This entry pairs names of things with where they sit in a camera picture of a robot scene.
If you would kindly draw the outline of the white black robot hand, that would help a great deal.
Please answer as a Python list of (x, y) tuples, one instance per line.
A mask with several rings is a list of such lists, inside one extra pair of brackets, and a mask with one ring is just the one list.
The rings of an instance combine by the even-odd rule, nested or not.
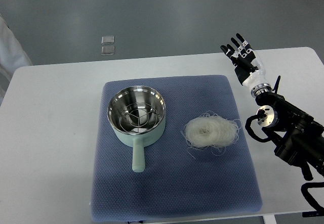
[(242, 86), (249, 89), (252, 97), (271, 91), (271, 85), (265, 78), (265, 67), (259, 55), (252, 49), (250, 43), (240, 35), (231, 38), (230, 44), (222, 45), (221, 50), (234, 65), (234, 72)]

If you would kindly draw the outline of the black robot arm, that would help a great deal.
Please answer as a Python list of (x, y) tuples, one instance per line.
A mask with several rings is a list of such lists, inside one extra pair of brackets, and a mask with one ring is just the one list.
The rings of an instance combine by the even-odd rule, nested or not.
[(291, 166), (301, 168), (306, 181), (313, 179), (310, 167), (323, 175), (323, 126), (277, 94), (267, 83), (251, 89), (259, 109), (246, 120), (248, 134), (258, 142), (272, 141), (275, 155)]

